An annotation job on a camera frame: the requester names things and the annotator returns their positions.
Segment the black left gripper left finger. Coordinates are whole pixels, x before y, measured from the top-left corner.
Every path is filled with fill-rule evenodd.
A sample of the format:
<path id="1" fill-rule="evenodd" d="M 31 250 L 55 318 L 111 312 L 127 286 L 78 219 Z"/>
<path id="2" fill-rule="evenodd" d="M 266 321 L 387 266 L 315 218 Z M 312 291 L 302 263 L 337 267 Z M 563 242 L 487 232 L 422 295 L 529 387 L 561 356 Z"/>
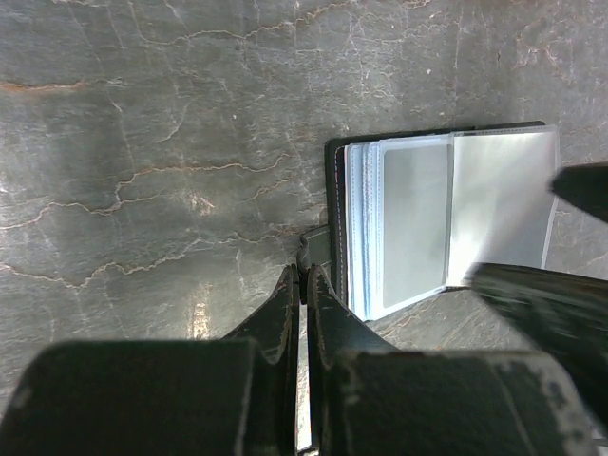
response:
<path id="1" fill-rule="evenodd" d="M 219 339 L 41 351 L 1 422 L 5 455 L 293 455 L 299 274 Z"/>

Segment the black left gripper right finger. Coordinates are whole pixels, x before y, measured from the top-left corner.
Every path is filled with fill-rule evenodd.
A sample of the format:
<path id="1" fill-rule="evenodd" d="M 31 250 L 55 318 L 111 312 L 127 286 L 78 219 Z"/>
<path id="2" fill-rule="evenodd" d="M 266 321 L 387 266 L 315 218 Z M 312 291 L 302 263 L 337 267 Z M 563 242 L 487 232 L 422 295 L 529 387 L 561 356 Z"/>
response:
<path id="1" fill-rule="evenodd" d="M 575 386 L 538 351 L 401 351 L 307 274 L 313 445 L 323 455 L 594 455 Z"/>

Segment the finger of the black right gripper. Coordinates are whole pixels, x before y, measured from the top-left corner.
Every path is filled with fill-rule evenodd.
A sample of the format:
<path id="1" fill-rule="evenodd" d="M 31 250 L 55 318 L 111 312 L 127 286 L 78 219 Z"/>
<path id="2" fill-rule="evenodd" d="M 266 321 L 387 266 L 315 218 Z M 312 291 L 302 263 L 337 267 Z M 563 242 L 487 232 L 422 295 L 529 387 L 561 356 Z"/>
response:
<path id="1" fill-rule="evenodd" d="M 606 162 L 563 167 L 551 181 L 551 192 L 582 212 L 607 222 L 608 168 Z"/>
<path id="2" fill-rule="evenodd" d="M 481 263 L 469 286 L 553 356 L 607 426 L 607 282 L 523 266 Z"/>

